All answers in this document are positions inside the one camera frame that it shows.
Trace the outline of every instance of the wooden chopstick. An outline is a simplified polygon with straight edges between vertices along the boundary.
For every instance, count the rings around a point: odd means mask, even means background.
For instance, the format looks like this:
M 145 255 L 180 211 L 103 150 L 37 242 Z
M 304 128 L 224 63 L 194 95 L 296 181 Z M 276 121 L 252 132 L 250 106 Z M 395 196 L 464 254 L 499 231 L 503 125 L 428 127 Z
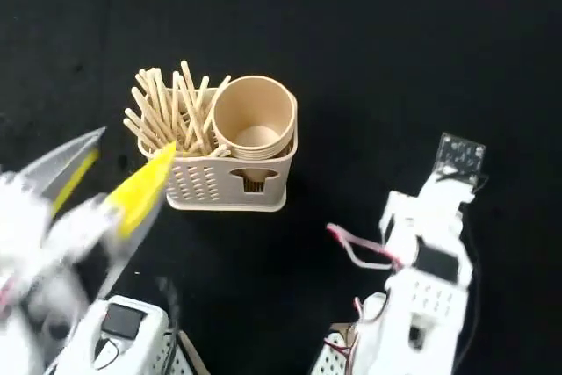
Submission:
M 160 110 L 160 99 L 158 98 L 158 90 L 156 89 L 156 83 L 154 79 L 154 68 L 151 68 L 147 72 L 147 85 L 148 85 L 148 96 L 152 102 L 152 107 L 154 108 L 156 115 L 159 119 L 162 118 L 162 111 Z
M 197 140 L 201 142 L 201 149 L 203 151 L 203 154 L 209 154 L 211 151 L 208 151 L 206 148 L 205 138 L 203 137 L 203 132 L 201 131 L 201 125 L 198 122 L 198 115 L 195 112 L 195 108 L 193 107 L 193 104 L 191 103 L 191 100 L 189 99 L 189 96 L 187 94 L 187 87 L 185 86 L 185 80 L 183 78 L 179 78 L 178 81 L 179 81 L 180 92 L 182 93 L 182 96 L 184 97 L 184 101 L 187 105 L 187 112 L 190 114 L 190 127 L 187 137 L 189 139 L 190 132 L 194 131 Z
M 137 105 L 139 105 L 140 110 L 146 116 L 148 122 L 152 125 L 156 134 L 159 135 L 163 141 L 172 142 L 176 140 L 176 137 L 172 134 L 170 129 L 164 125 L 162 119 L 156 114 L 156 111 L 150 106 L 148 101 L 142 96 L 142 93 L 137 87 L 132 87 L 131 94 Z
M 190 67 L 187 65 L 187 61 L 182 61 L 180 66 L 184 72 L 184 78 L 187 82 L 187 88 L 189 88 L 191 103 L 195 105 L 197 103 L 197 94 L 195 93 L 195 85 L 193 85 L 193 79 L 191 78 Z
M 129 119 L 123 119 L 123 125 L 129 128 L 129 130 L 134 133 L 137 138 L 144 142 L 152 151 L 155 152 L 159 148 Z
M 135 112 L 133 112 L 131 109 L 126 108 L 125 109 L 125 115 L 136 125 L 139 127 L 139 129 L 148 137 L 150 138 L 150 140 L 158 146 L 158 148 L 162 148 L 164 147 L 166 144 L 164 143 L 164 141 L 162 141 L 160 138 L 158 138 L 158 136 L 152 132 L 152 130 L 148 127 L 148 125 L 146 123 L 144 123 L 142 121 L 141 118 L 139 118 L 139 116 L 137 116 L 137 114 Z
M 168 110 L 168 93 L 166 92 L 166 87 L 164 87 L 164 81 L 162 80 L 162 71 L 159 68 L 153 69 L 153 76 L 156 83 L 156 89 L 158 91 L 158 99 L 160 100 L 160 110 L 162 111 L 162 119 L 167 127 L 171 130 L 171 120 L 170 113 Z
M 217 88 L 217 90 L 214 93 L 214 97 L 211 100 L 211 102 L 209 103 L 209 106 L 207 107 L 207 111 L 206 111 L 206 119 L 205 119 L 205 123 L 203 124 L 203 133 L 209 133 L 209 128 L 211 127 L 211 110 L 213 109 L 213 102 L 214 99 L 217 97 L 217 95 L 223 91 L 225 89 L 225 87 L 228 85 L 228 83 L 230 82 L 230 75 L 225 76 L 225 79 L 222 80 L 222 83 L 220 83 L 219 88 Z
M 146 70 L 141 69 L 141 70 L 139 70 L 139 73 L 134 76 L 134 79 L 137 80 L 137 83 L 139 83 L 142 90 L 148 94 L 148 84 L 147 84 L 147 79 L 146 79 L 146 73 L 147 73 Z

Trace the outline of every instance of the black table surface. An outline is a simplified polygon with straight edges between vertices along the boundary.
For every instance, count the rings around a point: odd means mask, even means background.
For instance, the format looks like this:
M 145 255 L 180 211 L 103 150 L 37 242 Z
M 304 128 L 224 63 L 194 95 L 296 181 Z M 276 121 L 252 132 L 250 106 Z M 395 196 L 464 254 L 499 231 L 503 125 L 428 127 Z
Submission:
M 554 369 L 561 28 L 560 0 L 0 0 L 0 162 L 19 169 L 108 126 L 72 205 L 144 163 L 121 124 L 138 69 L 187 59 L 212 83 L 282 81 L 300 141 L 285 208 L 166 206 L 119 291 L 173 276 L 213 373 L 304 374 L 328 325 L 385 277 L 354 267 L 326 223 L 378 239 L 389 190 L 418 192 L 443 131 L 480 141 L 482 310 L 459 373 Z

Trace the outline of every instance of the utensil holder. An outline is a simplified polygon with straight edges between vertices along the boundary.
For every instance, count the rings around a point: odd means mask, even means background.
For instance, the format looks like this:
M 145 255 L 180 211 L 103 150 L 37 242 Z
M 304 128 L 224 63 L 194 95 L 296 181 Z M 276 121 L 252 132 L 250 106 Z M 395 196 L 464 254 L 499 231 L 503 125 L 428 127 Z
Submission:
M 208 89 L 205 95 L 211 99 L 215 91 Z M 218 147 L 214 133 L 213 141 Z M 285 205 L 287 177 L 298 145 L 295 125 L 287 147 L 267 160 L 183 157 L 180 153 L 172 164 L 167 200 L 173 208 L 184 211 L 278 211 Z M 155 151 L 141 140 L 137 146 L 148 160 L 153 158 Z M 244 176 L 245 169 L 264 169 L 268 176 L 263 182 L 252 182 Z

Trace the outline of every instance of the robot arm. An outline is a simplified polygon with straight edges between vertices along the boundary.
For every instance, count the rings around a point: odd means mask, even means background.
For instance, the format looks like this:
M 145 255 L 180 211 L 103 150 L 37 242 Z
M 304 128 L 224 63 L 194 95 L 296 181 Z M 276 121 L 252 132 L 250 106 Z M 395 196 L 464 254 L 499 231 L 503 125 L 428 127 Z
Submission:
M 64 144 L 19 174 L 0 175 L 0 344 L 5 346 L 0 353 L 5 361 L 16 358 L 23 375 L 44 371 L 90 306 L 74 264 L 101 246 L 109 266 L 99 295 L 108 293 L 163 202 L 173 144 L 111 194 L 97 195 L 52 224 L 97 157 L 102 132 Z M 67 332 L 52 336 L 45 328 L 49 321 L 64 323 Z M 25 347 L 14 349 L 22 341 Z
M 389 194 L 379 229 L 400 267 L 359 309 L 346 373 L 451 374 L 472 281 L 459 207 L 474 198 L 484 150 L 444 134 L 418 196 Z

